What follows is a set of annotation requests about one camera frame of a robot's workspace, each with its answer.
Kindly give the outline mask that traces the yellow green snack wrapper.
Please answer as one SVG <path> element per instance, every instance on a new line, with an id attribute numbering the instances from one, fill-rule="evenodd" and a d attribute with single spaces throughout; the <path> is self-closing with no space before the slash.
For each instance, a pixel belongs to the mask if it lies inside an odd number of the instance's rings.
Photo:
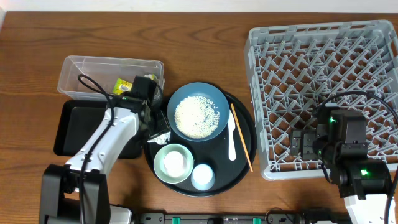
<path id="1" fill-rule="evenodd" d="M 157 77 L 154 74 L 147 74 L 144 75 L 144 77 L 150 78 L 151 80 L 156 82 L 158 81 Z M 113 94 L 121 95 L 126 91 L 131 91 L 132 86 L 133 86 L 132 82 L 118 78 L 113 88 Z"/>

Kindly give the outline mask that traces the white paper napkin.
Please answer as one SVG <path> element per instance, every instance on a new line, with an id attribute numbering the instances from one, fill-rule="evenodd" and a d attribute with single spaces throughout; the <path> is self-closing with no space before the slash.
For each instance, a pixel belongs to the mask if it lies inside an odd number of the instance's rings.
<path id="1" fill-rule="evenodd" d="M 170 134 L 171 134 L 170 131 L 160 134 L 154 138 L 148 139 L 147 143 L 156 143 L 158 145 L 166 145 L 170 142 Z"/>

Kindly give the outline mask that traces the green bowl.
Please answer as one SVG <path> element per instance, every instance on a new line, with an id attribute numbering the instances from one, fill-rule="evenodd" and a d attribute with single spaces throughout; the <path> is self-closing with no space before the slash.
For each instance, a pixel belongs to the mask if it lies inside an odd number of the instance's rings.
<path id="1" fill-rule="evenodd" d="M 178 151 L 184 157 L 184 173 L 180 177 L 171 177 L 166 173 L 164 167 L 164 157 L 166 156 L 167 153 L 171 151 Z M 194 165 L 194 158 L 188 148 L 186 148 L 181 144 L 168 144 L 162 147 L 155 155 L 153 168 L 156 176 L 161 181 L 167 184 L 178 184 L 183 182 L 185 179 L 187 179 L 190 176 L 193 170 L 193 165 Z"/>

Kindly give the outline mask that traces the pink cup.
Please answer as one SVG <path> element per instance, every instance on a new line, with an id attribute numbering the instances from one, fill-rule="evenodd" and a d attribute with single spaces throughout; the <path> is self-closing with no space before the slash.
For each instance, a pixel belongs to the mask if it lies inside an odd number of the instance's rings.
<path id="1" fill-rule="evenodd" d="M 166 173 L 171 177 L 180 177 L 184 173 L 184 157 L 178 151 L 171 151 L 164 157 Z"/>

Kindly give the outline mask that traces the light blue cup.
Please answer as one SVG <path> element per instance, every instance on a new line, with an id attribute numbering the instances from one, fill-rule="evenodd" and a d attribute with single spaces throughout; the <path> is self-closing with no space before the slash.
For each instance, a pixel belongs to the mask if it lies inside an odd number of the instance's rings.
<path id="1" fill-rule="evenodd" d="M 206 191 L 215 183 L 215 173 L 208 164 L 199 164 L 191 173 L 191 183 L 197 190 Z"/>

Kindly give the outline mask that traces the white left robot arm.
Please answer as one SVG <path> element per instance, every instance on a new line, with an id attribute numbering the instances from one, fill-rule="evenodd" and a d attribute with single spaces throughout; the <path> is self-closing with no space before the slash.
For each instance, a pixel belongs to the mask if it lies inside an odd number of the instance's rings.
<path id="1" fill-rule="evenodd" d="M 64 165 L 50 164 L 42 176 L 40 223 L 132 223 L 131 209 L 111 205 L 108 175 L 126 144 L 155 133 L 159 84 L 137 76 L 129 91 L 107 93 L 88 75 L 78 81 L 106 98 L 104 117 L 85 145 Z"/>

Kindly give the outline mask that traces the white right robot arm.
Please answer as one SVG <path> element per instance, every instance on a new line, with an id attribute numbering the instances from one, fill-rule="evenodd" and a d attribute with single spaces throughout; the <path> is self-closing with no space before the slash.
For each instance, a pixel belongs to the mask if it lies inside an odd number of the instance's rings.
<path id="1" fill-rule="evenodd" d="M 318 159 L 326 180 L 338 186 L 352 223 L 395 223 L 387 164 L 368 157 L 367 121 L 355 110 L 326 107 L 315 129 L 293 130 L 290 153 Z"/>

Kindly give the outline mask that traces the clear plastic waste bin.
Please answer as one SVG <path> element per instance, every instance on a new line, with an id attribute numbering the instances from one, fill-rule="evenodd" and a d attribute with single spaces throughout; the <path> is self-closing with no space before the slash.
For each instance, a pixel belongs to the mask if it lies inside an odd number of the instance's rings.
<path id="1" fill-rule="evenodd" d="M 110 95 L 118 78 L 133 83 L 137 76 L 154 74 L 160 87 L 165 83 L 164 64 L 158 60 L 71 55 L 64 60 L 58 91 L 74 100 L 104 101 L 104 95 L 93 91 L 96 86 L 91 81 L 84 80 L 89 87 L 79 82 L 80 74 L 92 78 Z"/>

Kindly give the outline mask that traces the grey plastic dishwasher rack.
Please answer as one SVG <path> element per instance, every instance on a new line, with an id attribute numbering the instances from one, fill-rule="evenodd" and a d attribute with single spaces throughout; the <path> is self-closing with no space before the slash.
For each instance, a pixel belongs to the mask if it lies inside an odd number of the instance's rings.
<path id="1" fill-rule="evenodd" d="M 321 177 L 320 161 L 289 151 L 289 134 L 314 129 L 329 96 L 367 119 L 368 156 L 397 169 L 397 34 L 387 20 L 256 27 L 244 46 L 260 173 L 266 180 Z"/>

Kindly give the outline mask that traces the blue plate with rice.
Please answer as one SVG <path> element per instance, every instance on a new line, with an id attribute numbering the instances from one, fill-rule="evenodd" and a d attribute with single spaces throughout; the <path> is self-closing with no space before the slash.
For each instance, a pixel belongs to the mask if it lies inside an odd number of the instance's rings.
<path id="1" fill-rule="evenodd" d="M 189 141 L 207 141 L 227 126 L 229 105 L 224 93 L 208 83 L 180 87 L 169 99 L 167 119 L 172 131 Z"/>

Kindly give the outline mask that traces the wooden chopstick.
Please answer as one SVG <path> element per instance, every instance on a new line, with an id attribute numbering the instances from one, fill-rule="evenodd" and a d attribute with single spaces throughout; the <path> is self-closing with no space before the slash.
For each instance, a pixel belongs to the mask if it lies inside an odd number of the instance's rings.
<path id="1" fill-rule="evenodd" d="M 249 170 L 251 171 L 251 173 L 253 173 L 254 171 L 253 171 L 252 164 L 251 164 L 251 161 L 250 161 L 248 149 L 246 147 L 246 142 L 244 140 L 243 133 L 241 131 L 240 123 L 238 121 L 238 117 L 237 117 L 237 114 L 236 114 L 235 107 L 234 107 L 233 103 L 231 103 L 230 106 L 231 106 L 231 111 L 232 111 L 232 114 L 233 114 L 233 117 L 234 117 L 234 120 L 235 120 L 235 123 L 236 123 L 236 127 L 238 129 L 239 137 L 240 137 L 240 140 L 241 140 L 241 143 L 242 143 L 242 146 L 243 146 L 243 150 L 244 150 L 244 153 L 245 153 L 245 156 L 246 156 L 246 160 L 248 162 Z"/>

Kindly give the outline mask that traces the black rectangular tray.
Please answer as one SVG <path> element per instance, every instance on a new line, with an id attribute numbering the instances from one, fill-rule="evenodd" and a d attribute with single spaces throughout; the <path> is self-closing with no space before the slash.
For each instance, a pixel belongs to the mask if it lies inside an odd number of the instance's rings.
<path id="1" fill-rule="evenodd" d="M 53 151 L 58 156 L 74 156 L 103 120 L 104 101 L 68 100 L 62 108 Z"/>

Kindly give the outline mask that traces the round black serving tray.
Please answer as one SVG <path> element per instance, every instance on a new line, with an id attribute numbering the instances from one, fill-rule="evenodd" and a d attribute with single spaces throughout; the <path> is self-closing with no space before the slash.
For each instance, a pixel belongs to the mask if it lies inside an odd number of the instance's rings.
<path id="1" fill-rule="evenodd" d="M 191 178 L 187 178 L 181 183 L 163 184 L 168 188 L 193 197 L 209 197 L 220 194 L 234 187 L 250 171 L 247 160 L 254 160 L 257 148 L 257 137 L 254 121 L 246 107 L 232 94 L 223 91 L 214 85 L 195 82 L 180 87 L 171 97 L 168 97 L 162 104 L 162 111 L 168 112 L 168 105 L 174 109 L 181 100 L 188 96 L 205 96 L 216 103 L 221 96 L 220 92 L 228 104 L 234 105 L 238 123 L 240 125 L 246 148 L 240 139 L 239 131 L 233 131 L 234 145 L 236 149 L 236 159 L 231 161 L 228 158 L 228 127 L 227 125 L 219 132 L 219 135 L 206 141 L 188 140 L 184 135 L 171 131 L 170 143 L 181 144 L 187 147 L 193 155 L 194 165 L 207 164 L 215 173 L 215 183 L 208 190 L 198 190 L 192 185 Z"/>

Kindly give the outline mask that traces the white plastic spoon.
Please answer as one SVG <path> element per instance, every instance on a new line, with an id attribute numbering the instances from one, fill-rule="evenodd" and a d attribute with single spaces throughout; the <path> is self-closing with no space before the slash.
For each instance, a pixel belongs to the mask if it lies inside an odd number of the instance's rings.
<path id="1" fill-rule="evenodd" d="M 228 119 L 228 158 L 231 161 L 236 160 L 236 150 L 234 145 L 233 131 L 235 130 L 235 120 L 232 111 L 229 111 Z"/>

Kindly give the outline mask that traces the black aluminium rail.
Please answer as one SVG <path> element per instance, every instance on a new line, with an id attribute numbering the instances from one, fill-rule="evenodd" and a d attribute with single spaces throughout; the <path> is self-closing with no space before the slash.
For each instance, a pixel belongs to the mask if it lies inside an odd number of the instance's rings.
<path id="1" fill-rule="evenodd" d="M 349 215 L 328 210 L 305 210 L 300 213 L 276 210 L 265 215 L 165 215 L 144 213 L 136 218 L 138 224 L 347 224 Z"/>

